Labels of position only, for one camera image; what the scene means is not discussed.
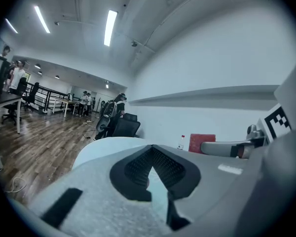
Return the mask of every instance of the fluorescent light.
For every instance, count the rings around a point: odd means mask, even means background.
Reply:
[[[38,18],[39,18],[41,24],[44,26],[45,31],[49,34],[50,31],[49,31],[49,29],[47,28],[47,25],[46,25],[46,23],[45,23],[45,21],[44,21],[44,19],[43,19],[43,16],[41,15],[41,12],[40,12],[40,10],[39,10],[39,7],[38,7],[38,6],[34,6],[34,8],[35,8],[35,11],[36,11],[36,13],[37,13],[37,15],[38,15]]]
[[[105,28],[104,45],[110,46],[111,36],[112,36],[116,16],[117,16],[116,11],[112,11],[112,10],[109,11],[107,26]]]
[[[7,20],[7,19],[5,19],[6,20],[6,22],[8,23],[8,25],[11,27],[11,29],[13,30],[13,31],[15,31],[15,33],[16,34],[18,34],[18,32],[14,29],[14,27],[11,25],[11,23],[9,22],[9,20]]]

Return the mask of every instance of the black railing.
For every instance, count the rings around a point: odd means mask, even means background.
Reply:
[[[34,84],[31,84],[28,82],[27,92],[30,93],[32,91],[33,87],[34,87]],[[38,86],[37,92],[40,93],[41,95],[44,95],[44,97],[40,97],[40,96],[36,95],[34,104],[42,106],[44,108],[44,111],[47,111],[47,109],[52,109],[54,107],[54,101],[52,101],[52,103],[49,102],[50,97],[57,97],[57,98],[62,98],[62,99],[65,99],[65,97],[67,97],[67,94],[64,94],[64,93],[61,93],[61,92],[58,92],[56,90],[52,90],[49,88],[45,88],[43,86]],[[56,108],[63,109],[63,102],[56,103],[55,109]]]

